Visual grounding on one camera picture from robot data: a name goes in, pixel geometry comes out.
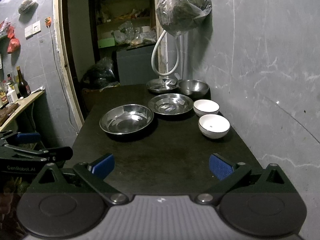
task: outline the red plastic bag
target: red plastic bag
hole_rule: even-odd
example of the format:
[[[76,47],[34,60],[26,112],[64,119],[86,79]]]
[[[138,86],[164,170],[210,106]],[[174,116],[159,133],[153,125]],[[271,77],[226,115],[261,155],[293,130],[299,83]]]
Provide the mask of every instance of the red plastic bag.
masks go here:
[[[11,39],[9,42],[7,53],[11,54],[11,53],[15,52],[17,49],[20,48],[20,46],[21,45],[20,45],[19,39],[17,39],[17,38]]]
[[[15,36],[14,36],[14,27],[13,26],[10,26],[8,28],[7,34],[8,34],[8,38],[10,39],[7,53],[11,54],[11,53],[15,52],[17,49],[19,49],[21,45],[20,45],[19,39],[15,38]]]

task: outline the gray ribbed surface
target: gray ribbed surface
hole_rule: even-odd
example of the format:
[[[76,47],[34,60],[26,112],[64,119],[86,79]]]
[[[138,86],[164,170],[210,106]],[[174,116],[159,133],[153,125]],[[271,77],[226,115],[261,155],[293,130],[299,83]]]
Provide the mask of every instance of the gray ribbed surface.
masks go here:
[[[37,238],[28,236],[27,240]],[[136,196],[112,207],[93,230],[74,240],[253,240],[229,228],[214,208],[188,196]],[[298,240],[298,237],[283,240]]]

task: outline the light switch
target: light switch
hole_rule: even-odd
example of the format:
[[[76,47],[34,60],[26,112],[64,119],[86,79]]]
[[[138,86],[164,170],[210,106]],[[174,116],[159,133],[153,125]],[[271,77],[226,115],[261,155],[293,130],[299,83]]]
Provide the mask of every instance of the light switch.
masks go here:
[[[24,29],[24,36],[27,38],[33,34],[32,25],[29,25]]]
[[[38,33],[39,31],[41,31],[41,27],[40,27],[40,21],[37,21],[36,23],[34,23],[32,25],[32,34],[36,34]]]

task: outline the black circular disc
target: black circular disc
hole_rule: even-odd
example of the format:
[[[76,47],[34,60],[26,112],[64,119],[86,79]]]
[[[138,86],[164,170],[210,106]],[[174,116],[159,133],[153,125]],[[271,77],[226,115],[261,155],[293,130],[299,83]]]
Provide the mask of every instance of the black circular disc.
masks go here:
[[[278,237],[300,230],[306,208],[298,193],[226,194],[221,215],[235,229],[259,237]]]
[[[104,211],[96,193],[25,193],[17,217],[35,235],[65,238],[90,230]]]

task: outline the blue gripper pad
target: blue gripper pad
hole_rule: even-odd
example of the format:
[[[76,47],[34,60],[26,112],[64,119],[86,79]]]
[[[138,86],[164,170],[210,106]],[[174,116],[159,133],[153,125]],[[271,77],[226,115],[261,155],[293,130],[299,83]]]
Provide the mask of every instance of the blue gripper pad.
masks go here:
[[[233,173],[232,165],[226,163],[216,155],[209,158],[209,169],[219,180],[223,180]]]
[[[17,133],[14,142],[17,144],[20,143],[36,143],[41,140],[40,133],[33,132],[33,133]]]
[[[115,167],[115,159],[112,154],[105,155],[88,166],[88,170],[100,179],[105,179],[106,176],[113,171]]]

